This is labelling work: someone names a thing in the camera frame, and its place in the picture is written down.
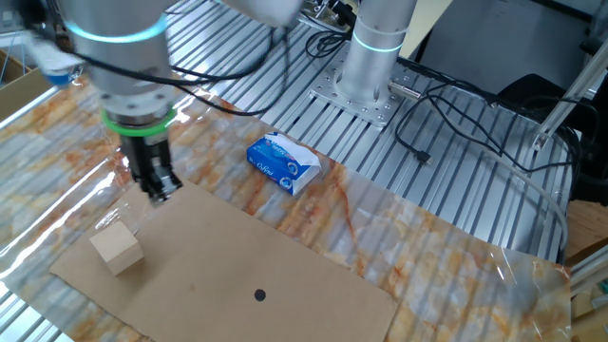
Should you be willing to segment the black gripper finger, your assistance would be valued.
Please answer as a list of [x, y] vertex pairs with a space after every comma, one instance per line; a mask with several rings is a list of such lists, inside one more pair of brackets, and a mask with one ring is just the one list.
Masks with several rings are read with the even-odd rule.
[[162, 205], [172, 194], [183, 187], [181, 180], [175, 175], [170, 166], [154, 164], [152, 166], [152, 182], [150, 201], [152, 205]]

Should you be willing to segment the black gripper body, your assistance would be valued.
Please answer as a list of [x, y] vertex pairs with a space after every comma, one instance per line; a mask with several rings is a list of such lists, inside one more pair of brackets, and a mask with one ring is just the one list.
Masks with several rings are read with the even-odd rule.
[[151, 190], [154, 164], [170, 166], [173, 170], [166, 134], [153, 137], [121, 136], [121, 148], [128, 158], [132, 178], [142, 190]]

